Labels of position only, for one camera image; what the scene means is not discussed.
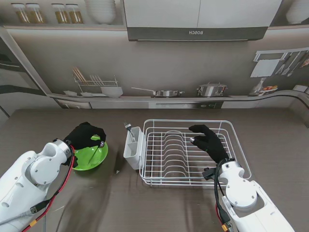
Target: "green bowl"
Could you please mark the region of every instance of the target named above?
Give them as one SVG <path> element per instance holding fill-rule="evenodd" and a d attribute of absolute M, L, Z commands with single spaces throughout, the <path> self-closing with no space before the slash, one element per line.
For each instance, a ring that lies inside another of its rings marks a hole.
<path fill-rule="evenodd" d="M 91 139 L 99 140 L 100 137 L 92 136 Z M 81 150 L 76 150 L 75 156 L 78 158 L 77 159 L 78 166 L 73 169 L 78 171 L 86 171 L 99 166 L 107 156 L 108 146 L 107 143 L 105 143 L 104 147 L 98 149 L 97 148 L 98 146 L 94 146 L 94 147 L 86 147 Z"/>

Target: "dish rack on shelf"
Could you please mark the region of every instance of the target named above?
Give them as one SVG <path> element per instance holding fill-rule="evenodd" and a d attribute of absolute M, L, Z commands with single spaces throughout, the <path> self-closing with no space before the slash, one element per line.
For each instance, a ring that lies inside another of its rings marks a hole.
<path fill-rule="evenodd" d="M 114 81 L 101 80 L 101 78 L 98 75 L 91 75 L 90 76 L 90 78 L 92 79 L 91 81 L 80 80 L 74 74 L 73 78 L 82 93 L 83 93 L 82 87 L 118 87 L 118 81 L 116 80 L 115 76 Z"/>
<path fill-rule="evenodd" d="M 167 120 L 149 119 L 144 122 L 145 139 L 140 149 L 140 176 L 148 185 L 163 186 L 212 186 L 206 181 L 204 168 L 215 167 L 216 163 L 207 152 L 190 142 L 193 133 L 188 128 L 205 124 L 220 138 L 228 156 L 235 158 L 245 170 L 244 178 L 251 171 L 231 122 L 225 120 Z"/>

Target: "white utensil holder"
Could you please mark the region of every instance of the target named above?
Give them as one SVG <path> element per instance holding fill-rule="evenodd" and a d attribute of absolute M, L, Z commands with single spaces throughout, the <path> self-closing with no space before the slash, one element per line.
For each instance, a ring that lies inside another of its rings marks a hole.
<path fill-rule="evenodd" d="M 139 127 L 133 127 L 131 131 L 135 142 L 132 140 L 131 133 L 127 132 L 124 158 L 126 158 L 134 170 L 137 170 L 140 169 L 140 157 L 142 157 L 141 163 L 143 163 L 144 156 L 141 156 L 141 154 L 145 150 L 146 141 L 145 135 Z"/>

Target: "glass jar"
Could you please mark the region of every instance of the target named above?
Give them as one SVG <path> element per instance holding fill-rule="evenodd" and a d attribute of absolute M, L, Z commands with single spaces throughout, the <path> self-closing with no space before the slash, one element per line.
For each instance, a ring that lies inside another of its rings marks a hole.
<path fill-rule="evenodd" d="M 64 4 L 52 4 L 58 23 L 70 23 Z"/>
<path fill-rule="evenodd" d="M 12 3 L 18 19 L 21 23 L 30 23 L 29 16 L 26 12 L 26 7 L 22 3 Z"/>
<path fill-rule="evenodd" d="M 80 23 L 83 24 L 83 18 L 82 18 L 82 13 L 81 10 L 79 9 L 77 4 L 66 4 L 68 10 L 69 10 L 69 15 L 71 18 L 71 22 L 76 24 Z"/>
<path fill-rule="evenodd" d="M 30 11 L 30 22 L 31 23 L 46 23 L 39 4 L 27 3 L 26 6 L 27 8 L 29 8 L 29 11 Z"/>

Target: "countertop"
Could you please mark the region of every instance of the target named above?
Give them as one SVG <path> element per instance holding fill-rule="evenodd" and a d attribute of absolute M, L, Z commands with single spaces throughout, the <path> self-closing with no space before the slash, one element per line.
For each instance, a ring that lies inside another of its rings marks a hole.
<path fill-rule="evenodd" d="M 212 189 L 150 187 L 123 159 L 123 122 L 142 127 L 150 118 L 231 121 L 252 179 L 295 231 L 308 231 L 309 130 L 287 109 L 18 110 L 0 131 L 0 175 L 24 152 L 38 153 L 88 121 L 104 128 L 108 156 L 93 170 L 72 173 L 47 215 L 47 232 L 221 232 Z M 50 194 L 66 170 L 61 168 Z M 30 231 L 42 227 L 43 219 Z"/>

